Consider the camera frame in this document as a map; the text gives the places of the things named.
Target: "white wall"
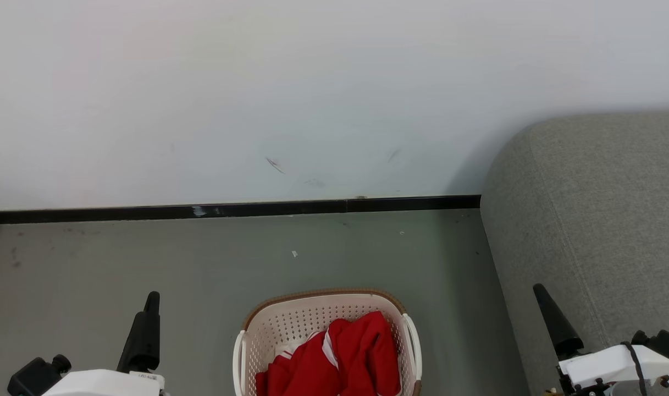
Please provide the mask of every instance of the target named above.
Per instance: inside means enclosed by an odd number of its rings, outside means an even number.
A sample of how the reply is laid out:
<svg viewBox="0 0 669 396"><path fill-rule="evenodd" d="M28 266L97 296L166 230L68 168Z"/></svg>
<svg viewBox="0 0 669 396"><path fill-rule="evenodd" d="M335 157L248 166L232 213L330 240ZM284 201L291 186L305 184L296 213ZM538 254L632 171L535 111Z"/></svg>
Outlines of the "white wall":
<svg viewBox="0 0 669 396"><path fill-rule="evenodd" d="M477 194L668 107L669 0L0 0L0 210Z"/></svg>

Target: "black baseboard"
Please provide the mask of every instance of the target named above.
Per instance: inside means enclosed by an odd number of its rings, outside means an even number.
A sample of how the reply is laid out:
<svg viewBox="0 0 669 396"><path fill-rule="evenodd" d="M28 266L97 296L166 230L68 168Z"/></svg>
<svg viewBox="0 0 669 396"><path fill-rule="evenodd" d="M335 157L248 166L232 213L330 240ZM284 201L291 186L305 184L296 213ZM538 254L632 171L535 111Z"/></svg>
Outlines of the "black baseboard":
<svg viewBox="0 0 669 396"><path fill-rule="evenodd" d="M167 220L279 216L314 213L374 211L460 210L478 208L480 195L367 198L361 200L222 203L194 206L140 206L87 210L0 211L0 224L58 223L65 221Z"/></svg>

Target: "sofa seam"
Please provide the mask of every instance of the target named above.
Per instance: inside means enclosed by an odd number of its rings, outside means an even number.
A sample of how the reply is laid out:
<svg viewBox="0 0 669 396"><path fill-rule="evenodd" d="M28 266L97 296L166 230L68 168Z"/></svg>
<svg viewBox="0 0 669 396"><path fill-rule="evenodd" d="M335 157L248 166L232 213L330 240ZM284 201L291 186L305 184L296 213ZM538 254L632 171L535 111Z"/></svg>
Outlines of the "sofa seam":
<svg viewBox="0 0 669 396"><path fill-rule="evenodd" d="M538 171L538 176L540 178L540 183L542 183L542 188L544 190L545 195L547 196L547 199L549 200L550 203L550 211L552 211L553 218L555 219L555 224L558 227L560 231L560 236L561 236L561 245L563 245L566 250L568 250L568 253L570 253L570 263L571 267L573 269L573 273L576 276L576 280L578 281L578 284L580 288L582 289L584 296L582 296L582 299L588 303L588 308L590 311L590 317L591 320L593 321L593 324L598 327L598 329L601 330L601 333L598 335L598 339L600 340L600 343L602 344L603 348L608 347L608 340L607 340L607 331L605 330L605 324L603 324L603 321L598 317L598 310L596 309L596 304L595 300L593 299L593 295L590 293L590 290L588 289L588 286L586 285L585 282L585 276L583 275L583 272L578 268L578 259L576 258L576 252L574 251L573 245L571 244L571 238L568 237L568 234L566 233L565 226L563 226L563 222L561 221L561 217L559 216L559 213L556 210L556 206L554 203L554 200L552 199L552 195L549 192L549 189L547 188L547 183L545 182L545 178L542 174L542 169L539 165L539 162L537 161L537 157L535 156L535 151L532 148L532 141L530 138L530 133L525 134L525 139L527 141L527 146L530 149L530 156L532 158L532 161L535 165L535 168Z"/></svg>

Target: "robotic arm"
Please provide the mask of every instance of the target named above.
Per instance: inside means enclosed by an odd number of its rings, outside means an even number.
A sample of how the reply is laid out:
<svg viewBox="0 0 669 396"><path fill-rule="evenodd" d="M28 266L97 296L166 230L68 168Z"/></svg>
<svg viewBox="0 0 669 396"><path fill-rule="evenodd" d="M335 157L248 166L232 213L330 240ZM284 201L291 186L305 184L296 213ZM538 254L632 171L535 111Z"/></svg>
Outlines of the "robotic arm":
<svg viewBox="0 0 669 396"><path fill-rule="evenodd" d="M637 331L630 343L582 354L583 341L547 289L538 283L533 290L559 359L556 371L565 396L621 396L635 386L646 396L645 381L669 387L669 331L651 338Z"/></svg>
<svg viewBox="0 0 669 396"><path fill-rule="evenodd" d="M70 371L70 361L56 355L52 363L38 357L17 371L7 391L12 396L169 396L163 376L151 373L160 362L161 296L149 293L134 316L116 371Z"/></svg>

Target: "basket handle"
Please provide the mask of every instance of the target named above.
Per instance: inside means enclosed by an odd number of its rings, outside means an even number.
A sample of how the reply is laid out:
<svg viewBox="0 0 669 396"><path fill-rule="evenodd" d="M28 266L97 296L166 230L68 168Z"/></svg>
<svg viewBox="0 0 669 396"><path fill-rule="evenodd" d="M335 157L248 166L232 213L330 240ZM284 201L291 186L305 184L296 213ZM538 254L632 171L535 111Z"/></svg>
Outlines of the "basket handle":
<svg viewBox="0 0 669 396"><path fill-rule="evenodd" d="M407 313L403 313L402 317L405 318L407 331L412 336L412 358L415 360L415 380L420 381L422 380L422 347L420 346L420 337L417 335L417 328L412 318Z"/></svg>
<svg viewBox="0 0 669 396"><path fill-rule="evenodd" d="M236 396L244 396L246 393L246 383L244 382L244 376L246 375L246 356L244 356L246 354L245 333L246 331L242 330L236 336L234 356L231 362L231 375L234 376L234 391L236 392Z"/></svg>

